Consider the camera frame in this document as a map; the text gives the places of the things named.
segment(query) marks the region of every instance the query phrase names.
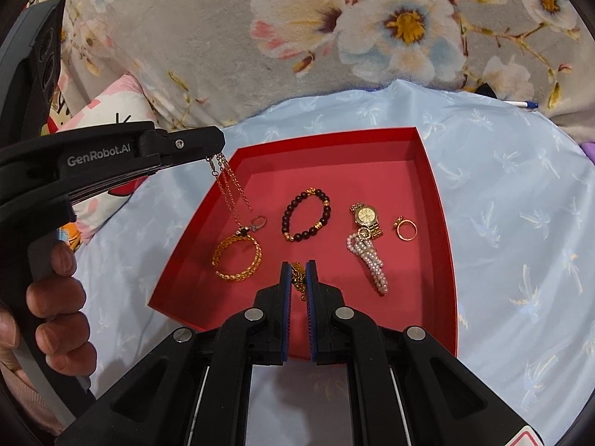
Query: gold ring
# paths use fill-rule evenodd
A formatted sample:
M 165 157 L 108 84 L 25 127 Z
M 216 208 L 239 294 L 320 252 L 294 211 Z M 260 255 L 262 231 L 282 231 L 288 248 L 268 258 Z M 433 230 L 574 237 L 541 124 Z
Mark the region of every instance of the gold ring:
M 220 277 L 228 282 L 241 282 L 242 280 L 245 280 L 246 278 L 251 276 L 257 270 L 258 266 L 260 265 L 261 260 L 263 259 L 263 251 L 262 251 L 260 245 L 258 244 L 258 241 L 256 241 L 250 235 L 244 235 L 244 236 L 243 235 L 231 235 L 231 236 L 228 236 L 226 239 L 224 239 L 217 245 L 217 248 L 215 249 L 215 253 L 213 253 L 213 266 L 219 265 L 219 259 L 221 258 L 221 254 L 223 253 L 223 250 L 225 250 L 229 245 L 231 245 L 232 243 L 235 243 L 236 241 L 251 241 L 252 244 L 254 244 L 254 246 L 257 249 L 257 254 L 254 257 L 254 260 L 252 260 L 252 264 L 248 267 L 247 270 L 245 270 L 241 274 L 226 275 L 226 274 L 222 274 L 221 272 L 217 272 L 217 271 L 215 272 L 218 277 Z
M 415 233 L 411 238 L 405 238 L 402 234 L 401 234 L 401 226 L 405 223 L 409 223 L 413 226 Z M 415 223 L 413 223 L 413 221 L 411 221 L 410 219 L 405 219 L 403 218 L 403 216 L 400 216 L 397 218 L 397 221 L 395 221 L 395 224 L 393 224 L 393 229 L 397 232 L 397 236 L 402 239 L 403 241 L 411 241 L 412 239 L 414 239 L 417 236 L 417 226 Z

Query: pearl bracelet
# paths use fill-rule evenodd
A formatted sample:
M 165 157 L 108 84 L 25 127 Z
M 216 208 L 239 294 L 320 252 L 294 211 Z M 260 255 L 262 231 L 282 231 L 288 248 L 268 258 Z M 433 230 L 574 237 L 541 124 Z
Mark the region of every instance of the pearl bracelet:
M 376 248 L 370 239 L 361 239 L 357 233 L 349 235 L 347 238 L 347 250 L 356 254 L 370 269 L 370 273 L 376 284 L 378 291 L 384 295 L 389 291 L 389 282 L 386 280 L 385 274 L 382 271 L 383 262 L 378 258 Z

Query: red box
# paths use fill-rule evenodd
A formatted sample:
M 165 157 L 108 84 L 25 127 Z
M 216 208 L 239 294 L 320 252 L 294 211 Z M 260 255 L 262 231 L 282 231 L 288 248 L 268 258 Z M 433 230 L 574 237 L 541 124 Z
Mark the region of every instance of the red box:
M 225 282 L 216 276 L 212 253 L 237 230 L 237 224 L 213 184 L 166 265 L 151 307 L 194 329 L 219 327 L 232 314 L 249 308 L 258 289 L 279 282 L 283 261 L 303 264 L 314 259 L 319 280 L 340 288 L 347 305 L 384 327 L 423 326 L 456 354 L 456 288 L 446 223 L 430 163 L 414 127 L 254 145 L 237 150 L 230 165 L 254 209 L 251 213 L 238 199 L 243 224 L 257 215 L 268 219 L 265 227 L 252 233 L 263 249 L 260 267 L 242 282 Z M 283 212 L 310 187 L 329 196 L 331 219 L 309 240 L 287 242 L 281 232 Z M 384 296 L 376 291 L 362 260 L 346 247 L 347 237 L 356 230 L 349 207 L 359 201 L 376 208 L 384 231 L 374 241 L 389 281 Z M 310 228 L 321 214 L 319 199 L 304 200 L 293 213 L 290 232 Z M 402 241 L 392 230 L 401 215 L 417 224 L 413 241 Z M 234 243 L 224 251 L 219 269 L 239 273 L 253 258 L 251 243 Z M 309 358 L 306 306 L 296 290 L 289 353 Z

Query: gold watch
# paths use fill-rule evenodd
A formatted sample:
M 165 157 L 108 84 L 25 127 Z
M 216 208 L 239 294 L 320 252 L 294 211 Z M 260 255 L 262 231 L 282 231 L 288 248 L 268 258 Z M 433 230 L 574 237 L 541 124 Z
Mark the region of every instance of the gold watch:
M 364 203 L 357 203 L 350 210 L 355 218 L 355 223 L 360 226 L 358 229 L 360 239 L 376 239 L 382 236 L 382 230 L 378 224 L 378 213 L 374 208 Z

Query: gold bracelet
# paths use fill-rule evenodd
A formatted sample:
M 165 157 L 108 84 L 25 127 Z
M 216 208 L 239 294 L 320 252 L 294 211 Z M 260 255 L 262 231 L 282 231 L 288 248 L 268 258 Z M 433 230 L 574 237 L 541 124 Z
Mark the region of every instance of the gold bracelet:
M 248 234 L 246 234 L 246 235 L 235 234 L 235 235 L 228 236 L 226 239 L 224 239 L 217 245 L 217 248 L 215 249 L 215 253 L 213 254 L 213 266 L 219 265 L 219 259 L 221 258 L 221 254 L 223 253 L 223 250 L 225 250 L 229 245 L 231 245 L 232 243 L 235 243 L 236 241 L 251 241 L 257 249 L 257 254 L 254 257 L 254 260 L 252 260 L 252 264 L 248 267 L 248 269 L 246 271 L 242 272 L 241 274 L 226 275 L 226 274 L 222 274 L 221 272 L 215 272 L 218 277 L 221 277 L 222 279 L 224 279 L 228 282 L 241 282 L 242 280 L 245 280 L 246 278 L 251 276 L 257 270 L 257 268 L 260 265 L 260 262 L 263 258 L 263 251 L 262 251 L 260 245 L 258 244 L 258 241 L 256 241 L 254 238 L 252 238 Z

